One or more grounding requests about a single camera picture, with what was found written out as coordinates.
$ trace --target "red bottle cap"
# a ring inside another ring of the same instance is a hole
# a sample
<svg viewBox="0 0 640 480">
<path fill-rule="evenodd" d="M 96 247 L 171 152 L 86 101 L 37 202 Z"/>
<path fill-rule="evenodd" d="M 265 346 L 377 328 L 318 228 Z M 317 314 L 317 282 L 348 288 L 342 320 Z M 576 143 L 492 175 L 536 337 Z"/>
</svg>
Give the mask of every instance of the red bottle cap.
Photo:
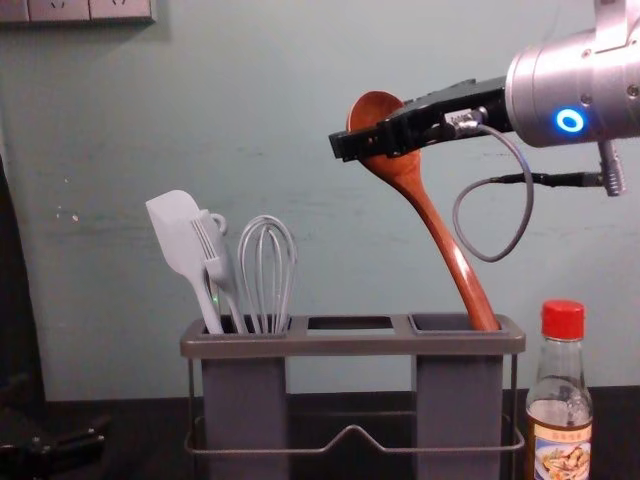
<svg viewBox="0 0 640 480">
<path fill-rule="evenodd" d="M 584 338 L 584 305 L 571 300 L 548 300 L 542 306 L 542 334 L 559 340 Z"/>
</svg>

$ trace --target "kitchen utensil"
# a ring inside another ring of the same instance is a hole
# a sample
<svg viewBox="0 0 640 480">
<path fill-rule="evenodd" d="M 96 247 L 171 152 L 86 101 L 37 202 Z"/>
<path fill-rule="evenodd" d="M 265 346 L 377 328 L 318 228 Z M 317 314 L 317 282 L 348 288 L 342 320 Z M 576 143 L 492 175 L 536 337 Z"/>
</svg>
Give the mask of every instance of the kitchen utensil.
<svg viewBox="0 0 640 480">
<path fill-rule="evenodd" d="M 402 106 L 403 102 L 390 93 L 368 92 L 351 108 L 347 130 L 371 127 Z M 416 150 L 397 158 L 375 155 L 361 160 L 360 163 L 395 188 L 418 212 L 444 257 L 474 329 L 498 330 L 499 324 L 482 285 L 424 189 L 420 173 L 420 151 Z"/>
<path fill-rule="evenodd" d="M 205 254 L 204 266 L 209 278 L 224 295 L 237 333 L 247 333 L 244 317 L 238 308 L 238 287 L 227 245 L 222 238 L 222 229 L 226 231 L 226 220 L 222 215 L 201 210 L 198 218 L 191 221 Z"/>
<path fill-rule="evenodd" d="M 254 234 L 257 234 L 257 240 L 253 276 L 255 294 L 252 294 L 247 273 L 249 270 L 247 249 Z M 279 236 L 284 240 L 284 248 L 280 244 Z M 266 304 L 264 289 L 265 239 L 271 243 L 274 260 L 270 308 Z M 242 232 L 238 245 L 238 261 L 255 331 L 262 333 L 283 332 L 287 328 L 289 319 L 287 309 L 293 289 L 295 265 L 298 261 L 297 247 L 293 236 L 279 219 L 271 215 L 260 215 L 251 220 Z"/>
<path fill-rule="evenodd" d="M 147 201 L 146 206 L 164 259 L 191 283 L 209 333 L 224 333 L 211 301 L 204 252 L 190 223 L 200 213 L 198 205 L 188 193 L 172 190 Z"/>
</svg>

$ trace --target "whisk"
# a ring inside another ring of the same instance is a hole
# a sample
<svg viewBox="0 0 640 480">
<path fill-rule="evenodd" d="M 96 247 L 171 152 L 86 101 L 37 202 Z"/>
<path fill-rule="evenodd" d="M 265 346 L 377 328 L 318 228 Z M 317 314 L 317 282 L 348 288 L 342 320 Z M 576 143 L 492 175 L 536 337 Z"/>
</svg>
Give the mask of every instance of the whisk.
<svg viewBox="0 0 640 480">
<path fill-rule="evenodd" d="M 252 236 L 256 236 L 254 275 L 250 279 L 247 250 Z M 271 272 L 271 296 L 265 294 L 265 242 L 271 245 L 273 270 Z M 238 244 L 238 261 L 251 322 L 255 333 L 282 333 L 287 328 L 287 309 L 293 289 L 298 253 L 293 236 L 276 217 L 260 215 L 245 227 Z"/>
</svg>

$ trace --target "sauce bottle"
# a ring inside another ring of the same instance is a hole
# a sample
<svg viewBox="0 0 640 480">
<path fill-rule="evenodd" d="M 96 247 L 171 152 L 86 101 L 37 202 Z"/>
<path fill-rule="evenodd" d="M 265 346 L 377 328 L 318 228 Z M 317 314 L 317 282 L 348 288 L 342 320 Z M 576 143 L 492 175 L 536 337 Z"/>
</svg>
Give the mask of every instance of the sauce bottle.
<svg viewBox="0 0 640 480">
<path fill-rule="evenodd" d="M 582 364 L 585 309 L 570 300 L 542 307 L 542 345 L 527 395 L 526 480 L 586 480 L 593 406 Z"/>
</svg>

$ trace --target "utensil holder compartment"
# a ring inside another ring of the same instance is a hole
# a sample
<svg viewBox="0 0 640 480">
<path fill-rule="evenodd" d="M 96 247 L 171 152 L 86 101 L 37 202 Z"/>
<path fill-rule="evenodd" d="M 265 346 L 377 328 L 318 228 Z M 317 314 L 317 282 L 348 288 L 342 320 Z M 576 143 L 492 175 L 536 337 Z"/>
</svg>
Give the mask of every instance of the utensil holder compartment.
<svg viewBox="0 0 640 480">
<path fill-rule="evenodd" d="M 515 418 L 517 354 L 525 347 L 517 325 L 497 318 L 501 330 L 476 332 L 466 314 L 298 316 L 280 335 L 209 335 L 195 321 L 181 353 L 189 360 L 192 401 L 193 361 L 202 364 L 206 450 L 194 444 L 193 414 L 185 447 L 207 458 L 211 480 L 288 480 L 291 457 L 322 456 L 359 435 L 382 455 L 411 455 L 416 480 L 497 480 L 501 455 L 524 444 L 512 424 L 501 445 L 503 357 L 512 360 Z M 348 425 L 324 445 L 292 446 L 285 359 L 305 355 L 412 356 L 412 444 L 384 445 Z"/>
</svg>

